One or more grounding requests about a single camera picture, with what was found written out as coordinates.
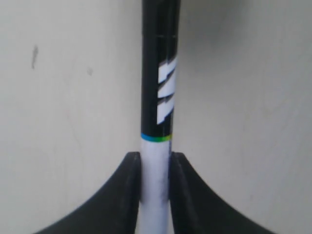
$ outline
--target white wall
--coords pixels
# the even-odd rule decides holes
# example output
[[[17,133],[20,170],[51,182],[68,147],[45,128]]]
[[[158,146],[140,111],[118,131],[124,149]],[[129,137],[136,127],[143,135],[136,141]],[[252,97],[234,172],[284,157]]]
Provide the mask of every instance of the white wall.
[[[311,9],[181,9],[174,150],[283,234],[312,228]],[[71,212],[139,149],[140,24],[139,0],[0,0],[0,233]]]

